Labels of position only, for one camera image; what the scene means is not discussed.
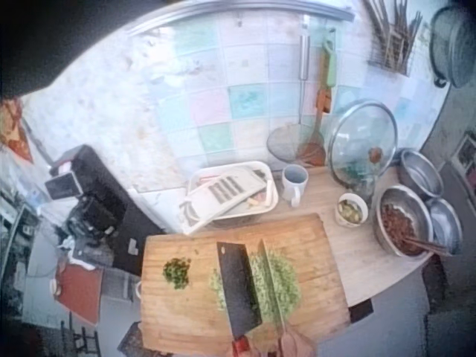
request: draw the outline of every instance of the cutting board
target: cutting board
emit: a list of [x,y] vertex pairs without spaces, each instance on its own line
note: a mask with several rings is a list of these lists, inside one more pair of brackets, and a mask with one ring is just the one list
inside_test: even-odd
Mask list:
[[[256,252],[260,239],[268,250],[283,255],[294,267],[301,300],[288,322],[300,333],[318,341],[350,322],[341,279],[317,214],[226,231],[210,231],[194,238],[182,234],[147,239],[142,274],[141,330],[144,346],[167,353],[224,356],[231,346],[225,311],[217,305],[210,276],[219,269],[216,242],[246,244]],[[174,290],[162,276],[164,264],[190,258],[190,284]],[[262,352],[272,351],[274,325],[264,323],[248,337]]]

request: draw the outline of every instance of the tile backsplash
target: tile backsplash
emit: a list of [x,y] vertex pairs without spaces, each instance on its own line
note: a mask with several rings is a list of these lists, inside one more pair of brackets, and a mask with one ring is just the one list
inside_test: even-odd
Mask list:
[[[418,37],[409,77],[368,65],[370,20],[360,0],[348,2],[354,22],[311,19],[303,123],[314,123],[321,44],[335,27],[337,86],[324,137],[345,106],[369,98],[395,114],[399,145],[419,149],[447,93],[433,85],[428,44]],[[429,22],[440,4],[427,3],[415,1],[415,8]],[[201,167],[244,160],[279,169],[283,163],[266,140],[273,129],[298,121],[302,17],[258,10],[240,18],[219,13],[132,38],[118,30],[53,85],[25,96],[26,119],[50,152],[91,144],[126,187],[139,191],[176,187]],[[98,98],[101,106],[88,104]],[[55,125],[42,126],[44,120]],[[109,134],[97,135],[101,128]],[[71,130],[72,138],[64,139]]]

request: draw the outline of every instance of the cooking pot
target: cooking pot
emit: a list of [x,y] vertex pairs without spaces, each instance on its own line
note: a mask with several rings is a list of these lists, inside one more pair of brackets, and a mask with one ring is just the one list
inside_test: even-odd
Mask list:
[[449,81],[456,88],[464,86],[475,69],[474,19],[463,7],[444,7],[431,20],[431,30],[430,58],[435,85],[443,88]]

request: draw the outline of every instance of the glass lid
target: glass lid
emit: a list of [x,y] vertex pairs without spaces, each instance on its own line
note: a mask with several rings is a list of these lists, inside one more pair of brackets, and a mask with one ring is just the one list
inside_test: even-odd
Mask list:
[[332,176],[348,188],[380,176],[390,165],[397,142],[395,118],[383,103],[355,102],[341,116],[330,139]]

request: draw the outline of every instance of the kitchen counter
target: kitchen counter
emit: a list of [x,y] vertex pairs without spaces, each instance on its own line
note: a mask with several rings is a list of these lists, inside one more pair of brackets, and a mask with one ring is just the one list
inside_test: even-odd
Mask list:
[[[349,306],[383,292],[426,263],[430,254],[414,261],[384,251],[373,234],[372,212],[361,227],[344,228],[338,225],[335,222],[334,210],[345,189],[333,181],[325,167],[308,171],[309,183],[300,206],[290,208],[288,203],[281,199],[277,207],[263,215],[259,222],[317,213],[324,223]],[[376,195],[383,188],[397,183],[396,169],[390,168],[379,180]]]

